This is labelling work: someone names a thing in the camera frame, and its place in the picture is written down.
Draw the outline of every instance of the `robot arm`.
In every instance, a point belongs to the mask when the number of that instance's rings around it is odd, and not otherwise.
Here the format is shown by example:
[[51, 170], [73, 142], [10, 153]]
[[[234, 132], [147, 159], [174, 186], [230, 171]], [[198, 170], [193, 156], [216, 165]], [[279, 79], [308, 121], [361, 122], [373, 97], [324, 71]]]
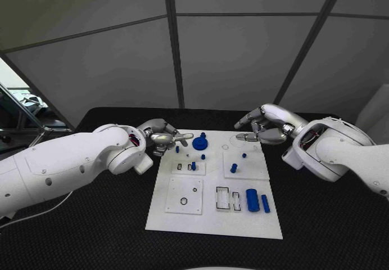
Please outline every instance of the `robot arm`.
[[376, 146], [357, 127], [332, 118], [308, 123], [272, 104], [255, 109], [234, 124], [234, 128], [249, 121], [252, 126], [253, 121], [269, 121], [266, 125], [273, 123], [276, 128], [266, 129], [262, 126], [258, 130], [255, 127], [253, 134], [236, 135], [237, 140], [273, 145], [289, 136], [294, 141], [282, 154], [282, 160], [296, 170], [306, 167], [321, 179], [334, 182], [351, 169], [367, 187], [389, 197], [389, 145]]
[[152, 165], [147, 144], [155, 142], [161, 156], [175, 141], [191, 137], [178, 134], [162, 119], [152, 119], [136, 128], [103, 125], [92, 133], [51, 139], [23, 150], [0, 161], [0, 216], [64, 195], [106, 169], [119, 174], [134, 168], [142, 174]]

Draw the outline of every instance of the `black tablecloth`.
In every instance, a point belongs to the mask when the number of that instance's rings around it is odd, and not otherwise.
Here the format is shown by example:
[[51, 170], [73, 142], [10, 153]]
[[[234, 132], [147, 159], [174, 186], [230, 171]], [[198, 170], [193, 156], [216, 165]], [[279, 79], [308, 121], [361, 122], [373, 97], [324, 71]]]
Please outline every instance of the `black tablecloth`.
[[[136, 126], [152, 118], [164, 118], [178, 129], [232, 131], [245, 113], [96, 108], [76, 131], [90, 132], [106, 123]], [[144, 175], [134, 170], [116, 176], [102, 172], [54, 211], [2, 230], [0, 269], [389, 269], [386, 199], [351, 172], [330, 183], [305, 168], [295, 171], [281, 160], [288, 145], [262, 146], [283, 240], [145, 231], [160, 163], [152, 156]], [[62, 199], [20, 210], [15, 218]]]

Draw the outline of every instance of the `white platform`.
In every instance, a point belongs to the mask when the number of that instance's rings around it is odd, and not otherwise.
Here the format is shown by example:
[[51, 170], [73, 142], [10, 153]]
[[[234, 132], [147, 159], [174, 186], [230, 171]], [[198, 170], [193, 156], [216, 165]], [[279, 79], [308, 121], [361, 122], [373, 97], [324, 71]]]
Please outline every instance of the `white platform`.
[[[237, 141], [234, 135], [239, 134], [239, 132], [213, 130], [180, 130], [180, 132], [193, 133], [194, 138], [204, 132], [209, 146], [203, 151], [194, 150], [190, 139], [187, 141], [188, 147], [180, 145], [178, 153], [171, 150], [167, 151], [165, 155], [161, 157], [145, 229], [154, 231], [282, 239], [273, 196], [270, 193], [269, 180], [266, 179], [266, 162], [265, 159], [260, 158], [263, 156], [260, 143]], [[233, 161], [233, 163], [237, 164], [237, 170], [232, 178], [226, 178], [223, 168], [232, 166], [229, 163], [233, 160], [234, 153], [236, 161]], [[200, 162], [204, 162], [204, 175], [194, 175], [190, 171], [187, 171], [187, 174], [172, 174], [172, 164], [175, 165], [177, 161], [181, 161], [183, 164], [180, 173], [187, 170], [184, 164], [188, 164], [193, 161], [198, 164]], [[247, 175], [252, 176], [253, 172], [259, 172], [258, 178], [247, 178]], [[184, 191], [174, 193], [171, 196], [170, 182], [171, 179], [177, 178], [180, 179], [180, 188], [183, 188]], [[184, 205], [178, 203], [184, 196], [198, 196], [198, 190], [197, 192], [190, 193], [190, 190], [193, 190], [194, 179], [201, 181], [203, 189], [200, 214], [193, 211], [198, 205], [198, 199], [191, 199], [196, 201], [196, 206], [191, 206], [190, 209], [184, 208]], [[229, 188], [229, 211], [216, 210], [216, 187]], [[249, 188], [256, 189], [259, 199], [262, 194], [266, 195], [270, 213], [266, 214], [263, 212], [260, 201], [260, 211], [255, 213], [247, 211], [245, 191]], [[240, 211], [233, 211], [233, 192], [239, 192]], [[167, 208], [170, 208], [172, 204], [180, 209], [172, 210], [171, 212], [174, 213], [168, 213]]]

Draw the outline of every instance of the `cable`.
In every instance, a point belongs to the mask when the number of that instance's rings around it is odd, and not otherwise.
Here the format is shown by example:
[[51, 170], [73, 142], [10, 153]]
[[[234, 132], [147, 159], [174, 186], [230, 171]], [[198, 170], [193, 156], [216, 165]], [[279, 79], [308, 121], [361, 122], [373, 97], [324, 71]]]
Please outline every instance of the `cable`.
[[324, 119], [340, 122], [343, 125], [347, 125], [350, 128], [353, 128], [355, 131], [358, 131], [367, 137], [367, 139], [370, 140], [371, 145], [377, 145], [373, 142], [373, 139], [368, 137], [368, 135], [363, 132], [363, 130], [360, 128], [357, 128], [353, 124], [350, 124], [348, 122], [343, 121], [341, 119], [332, 118], [330, 116], [325, 117]]
[[0, 226], [0, 229], [2, 229], [7, 225], [11, 225], [11, 224], [14, 224], [14, 223], [18, 222], [18, 221], [26, 221], [26, 220], [30, 219], [30, 218], [34, 218], [34, 217], [37, 217], [37, 216], [40, 216], [40, 215], [43, 215], [43, 214], [47, 214], [50, 211], [53, 211], [53, 210], [62, 205], [62, 203], [66, 201], [66, 198], [60, 201], [60, 203], [59, 203], [51, 209], [49, 209], [47, 211], [44, 211], [44, 212], [41, 212], [41, 213], [39, 213], [39, 214], [36, 214], [36, 215], [31, 215], [31, 216], [28, 216], [28, 217], [26, 217], [26, 218], [21, 218], [21, 219], [18, 219], [18, 220], [15, 220], [15, 221], [8, 222], [8, 223], [4, 224], [2, 226]]

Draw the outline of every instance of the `black table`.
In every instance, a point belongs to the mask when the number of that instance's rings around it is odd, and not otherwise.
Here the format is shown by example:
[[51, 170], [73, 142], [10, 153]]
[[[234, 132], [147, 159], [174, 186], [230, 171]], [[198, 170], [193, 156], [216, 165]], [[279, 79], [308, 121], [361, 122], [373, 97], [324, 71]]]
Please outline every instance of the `black table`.
[[[76, 131], [90, 132], [106, 123], [136, 126], [151, 118], [164, 118], [178, 129], [232, 131], [245, 113], [96, 108]], [[145, 231], [160, 163], [152, 156], [144, 175], [134, 170], [116, 176], [102, 172], [54, 211], [2, 230], [0, 269], [387, 269], [386, 199], [351, 172], [330, 183], [305, 168], [295, 171], [281, 160], [288, 145], [262, 146], [283, 240]], [[62, 199], [23, 209], [15, 218], [44, 211]]]

